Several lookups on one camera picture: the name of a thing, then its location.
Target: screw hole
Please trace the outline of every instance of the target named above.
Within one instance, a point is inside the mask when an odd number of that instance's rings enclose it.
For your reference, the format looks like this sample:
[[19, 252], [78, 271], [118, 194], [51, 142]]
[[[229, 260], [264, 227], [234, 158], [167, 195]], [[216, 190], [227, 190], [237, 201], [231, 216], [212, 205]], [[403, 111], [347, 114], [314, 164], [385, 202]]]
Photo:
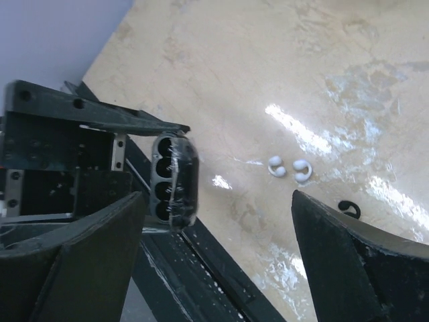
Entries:
[[83, 100], [81, 99], [75, 99], [73, 101], [73, 106], [77, 109], [83, 109]]
[[18, 171], [14, 171], [14, 172], [12, 172], [12, 174], [11, 174], [11, 178], [12, 178], [12, 180], [18, 180], [20, 176], [21, 176], [21, 175], [19, 174], [19, 172], [18, 172]]
[[21, 91], [19, 92], [19, 98], [25, 102], [28, 102], [30, 99], [32, 99], [32, 94], [29, 91]]
[[9, 200], [9, 202], [7, 203], [7, 205], [9, 206], [9, 208], [15, 208], [16, 206], [18, 206], [18, 200], [11, 199], [11, 200]]

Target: marble floor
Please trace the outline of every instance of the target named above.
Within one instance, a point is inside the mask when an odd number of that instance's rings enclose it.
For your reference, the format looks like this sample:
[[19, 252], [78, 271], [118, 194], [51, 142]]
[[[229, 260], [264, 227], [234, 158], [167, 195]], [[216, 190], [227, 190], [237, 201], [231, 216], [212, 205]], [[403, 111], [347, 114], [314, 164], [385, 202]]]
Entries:
[[[84, 81], [191, 126], [198, 216], [287, 321], [316, 321], [295, 189], [429, 244], [428, 13], [425, 0], [136, 0]], [[267, 171], [275, 155], [283, 178]]]

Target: white earbud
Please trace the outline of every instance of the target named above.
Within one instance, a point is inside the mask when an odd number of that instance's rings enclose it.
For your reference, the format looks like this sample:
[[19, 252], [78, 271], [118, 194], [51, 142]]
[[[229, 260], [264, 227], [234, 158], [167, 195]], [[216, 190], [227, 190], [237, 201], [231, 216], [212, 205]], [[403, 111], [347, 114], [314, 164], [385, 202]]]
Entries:
[[311, 164], [307, 160], [296, 160], [292, 166], [294, 167], [295, 171], [303, 171], [303, 169], [307, 168], [308, 172], [306, 174], [304, 173], [297, 173], [295, 174], [295, 180], [299, 183], [303, 183], [307, 181], [313, 172], [313, 169], [311, 167]]
[[284, 166], [279, 166], [280, 164], [282, 164], [282, 158], [280, 158], [279, 156], [273, 156], [268, 160], [268, 171], [277, 178], [285, 176], [287, 172]]

